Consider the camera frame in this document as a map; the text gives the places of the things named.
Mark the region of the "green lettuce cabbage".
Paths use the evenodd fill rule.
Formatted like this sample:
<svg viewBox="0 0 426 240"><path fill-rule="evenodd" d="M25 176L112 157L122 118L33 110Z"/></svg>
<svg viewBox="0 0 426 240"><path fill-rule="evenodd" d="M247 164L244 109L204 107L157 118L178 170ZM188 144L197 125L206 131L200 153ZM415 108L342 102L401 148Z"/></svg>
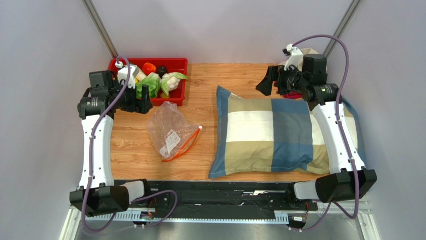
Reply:
<svg viewBox="0 0 426 240"><path fill-rule="evenodd" d="M158 93L160 91L160 76L157 73L150 73L144 80L139 81L136 86L136 97L138 99L142 98L143 93L143 85L148 86L149 97L151 99L155 99L158 97Z"/></svg>

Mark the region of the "clear zip top bag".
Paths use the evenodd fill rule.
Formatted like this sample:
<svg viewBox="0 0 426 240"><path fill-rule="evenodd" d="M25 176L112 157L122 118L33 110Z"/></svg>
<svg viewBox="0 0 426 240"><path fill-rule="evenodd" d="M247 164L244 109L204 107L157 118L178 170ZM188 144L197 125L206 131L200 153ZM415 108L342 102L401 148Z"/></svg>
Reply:
<svg viewBox="0 0 426 240"><path fill-rule="evenodd" d="M146 129L156 152L166 163L186 154L203 126L188 122L177 104L166 101L147 121Z"/></svg>

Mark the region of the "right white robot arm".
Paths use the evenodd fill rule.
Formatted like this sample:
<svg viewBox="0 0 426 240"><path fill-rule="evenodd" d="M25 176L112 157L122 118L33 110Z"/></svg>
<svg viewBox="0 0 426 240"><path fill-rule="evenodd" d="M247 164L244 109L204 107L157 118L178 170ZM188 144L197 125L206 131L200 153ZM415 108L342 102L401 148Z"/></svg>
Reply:
<svg viewBox="0 0 426 240"><path fill-rule="evenodd" d="M343 98L336 84L328 84L327 58L321 54L301 56L302 69L289 62L269 66L256 90L265 96L277 87L279 95L302 95L319 124L329 158L330 174L315 181L291 184L296 202L322 203L360 200L377 182L377 174L367 169L356 150L347 126Z"/></svg>

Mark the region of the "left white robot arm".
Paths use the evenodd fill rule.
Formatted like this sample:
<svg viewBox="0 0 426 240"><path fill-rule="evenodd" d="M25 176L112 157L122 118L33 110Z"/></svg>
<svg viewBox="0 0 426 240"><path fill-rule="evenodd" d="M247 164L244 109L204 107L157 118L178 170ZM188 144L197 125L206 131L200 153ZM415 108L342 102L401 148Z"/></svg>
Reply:
<svg viewBox="0 0 426 240"><path fill-rule="evenodd" d="M136 75L134 70L91 72L90 88L77 105L84 133L84 163L80 183L69 200L87 217L125 212L135 200L151 193L146 179L117 185L111 167L116 111L147 114L153 108L146 85L137 97Z"/></svg>

